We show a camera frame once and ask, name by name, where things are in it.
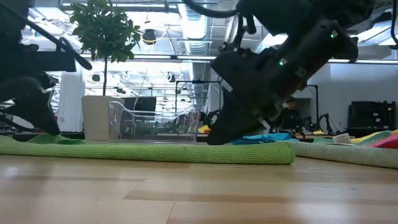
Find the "white planter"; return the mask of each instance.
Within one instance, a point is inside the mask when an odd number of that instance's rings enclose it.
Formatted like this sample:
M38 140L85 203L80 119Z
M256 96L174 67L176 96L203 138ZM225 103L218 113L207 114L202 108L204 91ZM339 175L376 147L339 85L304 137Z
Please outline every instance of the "white planter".
M109 141L108 102L124 99L111 96L83 96L83 124L87 141Z

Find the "person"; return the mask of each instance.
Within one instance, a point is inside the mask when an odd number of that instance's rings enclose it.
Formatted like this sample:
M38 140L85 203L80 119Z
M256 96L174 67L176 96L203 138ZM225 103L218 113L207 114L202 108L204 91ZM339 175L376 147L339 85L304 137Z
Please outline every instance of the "person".
M280 112L282 124L281 129L290 130L293 133L301 133L302 119L300 113L296 110L296 99L291 96L286 100L287 107Z

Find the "exposed duct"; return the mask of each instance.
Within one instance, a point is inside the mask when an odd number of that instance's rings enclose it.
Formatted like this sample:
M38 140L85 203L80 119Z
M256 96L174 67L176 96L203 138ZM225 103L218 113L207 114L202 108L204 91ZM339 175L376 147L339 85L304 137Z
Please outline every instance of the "exposed duct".
M178 10L182 17L182 32L184 39L195 39L195 41L185 42L185 49L189 55L207 55L210 51L208 42L197 40L209 38L209 18L200 15L184 4L178 5ZM208 63L190 63L190 77L192 80L209 80L210 65ZM194 85L196 104L204 106L207 94L203 91L205 86Z

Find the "potted plant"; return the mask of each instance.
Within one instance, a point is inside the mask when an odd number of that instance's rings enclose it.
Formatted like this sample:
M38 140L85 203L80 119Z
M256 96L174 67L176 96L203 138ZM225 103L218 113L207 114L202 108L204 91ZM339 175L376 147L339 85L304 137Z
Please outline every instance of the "potted plant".
M110 0L88 0L87 5L73 3L72 11L70 22L77 23L73 35L83 44L82 53L90 53L93 61L104 60L103 96L82 98L86 139L106 141L109 139L108 102L124 103L122 99L106 96L108 63L134 59L132 49L139 45L140 27Z

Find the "green leaves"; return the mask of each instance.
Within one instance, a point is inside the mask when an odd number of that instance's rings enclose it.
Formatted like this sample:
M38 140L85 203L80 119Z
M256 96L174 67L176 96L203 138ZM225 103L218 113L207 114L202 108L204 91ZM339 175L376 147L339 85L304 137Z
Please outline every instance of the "green leaves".
M88 0L87 6L72 4L71 23L78 27L73 35L83 43L82 52L90 51L91 59L110 58L111 62L134 59L134 46L139 46L142 32L125 12L109 0Z

